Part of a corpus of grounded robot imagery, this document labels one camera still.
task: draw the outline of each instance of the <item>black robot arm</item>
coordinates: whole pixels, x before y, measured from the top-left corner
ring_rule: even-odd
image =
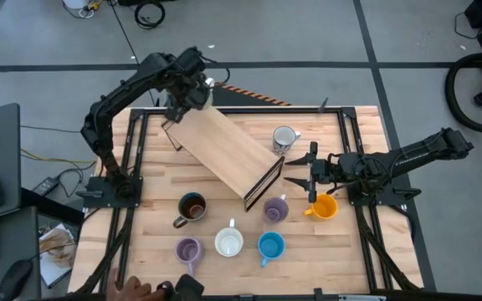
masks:
[[[121,198],[131,198],[134,187],[126,171],[123,171],[113,155],[113,118],[149,89],[167,90],[169,107],[166,118],[180,122],[190,109],[202,110],[208,103],[212,82],[202,73],[205,70],[201,53],[188,48],[180,56],[150,54],[136,73],[107,96],[90,107],[85,117],[81,135],[90,149],[101,159],[106,177]]]
[[[360,184],[361,193],[376,196],[381,193],[384,186],[392,179],[413,171],[435,160],[464,159],[474,146],[457,130],[441,129],[437,134],[431,135],[411,145],[388,153],[361,154],[351,152],[346,154],[329,154],[328,158],[316,159],[317,143],[311,142],[310,152],[298,160],[285,163],[286,165],[310,164],[310,179],[301,180],[288,178],[308,191],[309,202],[315,202],[315,184],[330,184],[334,187],[327,194],[349,186]]]

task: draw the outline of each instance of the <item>mug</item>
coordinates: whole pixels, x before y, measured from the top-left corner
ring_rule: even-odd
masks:
[[[261,267],[265,268],[269,260],[278,259],[284,254],[285,240],[277,232],[266,232],[258,240],[258,250],[264,257]]]
[[[177,210],[180,216],[172,223],[178,229],[185,226],[188,222],[199,220],[206,213],[208,204],[206,199],[196,192],[186,194],[180,199]]]
[[[300,132],[294,131],[289,126],[279,126],[273,133],[273,147],[274,151],[279,154],[284,154],[289,151],[293,142],[300,138]]]
[[[306,216],[313,217],[316,221],[325,221],[333,218],[338,213],[338,202],[327,194],[320,194],[311,204],[310,209],[306,210]]]
[[[265,219],[269,222],[282,222],[290,212],[285,195],[281,197],[271,197],[264,204]]]
[[[177,242],[175,254],[180,263],[189,267],[189,275],[194,276],[195,267],[204,257],[204,247],[202,243],[194,237],[185,237]]]
[[[230,227],[225,227],[215,236],[215,248],[224,257],[235,256],[243,246],[243,235],[235,228],[234,219],[230,219]]]

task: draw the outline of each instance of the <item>gray floor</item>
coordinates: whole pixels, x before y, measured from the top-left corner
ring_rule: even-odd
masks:
[[[453,18],[470,0],[361,0],[379,62],[448,62],[480,51],[453,32]],[[129,8],[116,7],[137,58],[179,54],[197,45],[228,62],[367,62],[352,0],[179,0],[165,3],[164,24],[138,28]],[[460,29],[472,34],[466,21]],[[131,52],[115,15],[70,17],[60,1],[7,0],[0,12],[0,65],[130,64]],[[482,134],[454,122],[444,103],[446,69],[382,69],[382,82],[401,145],[451,126],[475,144],[463,161],[435,162],[411,172],[433,275],[439,291],[482,293]],[[220,69],[209,73],[218,79]],[[90,104],[132,71],[0,73],[0,105],[17,102],[25,125],[78,130]],[[296,105],[379,105],[370,69],[232,69],[231,84]],[[482,121],[470,97],[482,90],[482,73],[465,70],[457,81],[463,109]],[[135,105],[151,105],[143,95]],[[79,135],[22,130],[23,148],[43,156],[92,160]],[[68,168],[23,161],[23,185]],[[76,179],[65,181],[72,186]],[[61,191],[54,199],[67,202]],[[66,281],[46,295],[65,291]]]

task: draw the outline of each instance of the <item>person's hand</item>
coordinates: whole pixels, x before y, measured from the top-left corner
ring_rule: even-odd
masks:
[[[151,292],[151,285],[141,281],[135,276],[131,276],[122,289],[118,289],[115,284],[115,275],[111,272],[109,284],[107,284],[107,301],[164,301],[165,290],[158,289]]]

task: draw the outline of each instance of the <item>white mug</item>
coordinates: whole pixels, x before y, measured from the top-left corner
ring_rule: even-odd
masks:
[[[289,126],[279,126],[273,133],[273,147],[274,151],[283,155],[289,151],[295,141],[300,138],[300,132],[294,131]]]
[[[224,257],[232,257],[241,251],[243,235],[235,228],[234,219],[230,219],[230,227],[225,227],[215,236],[215,248]]]

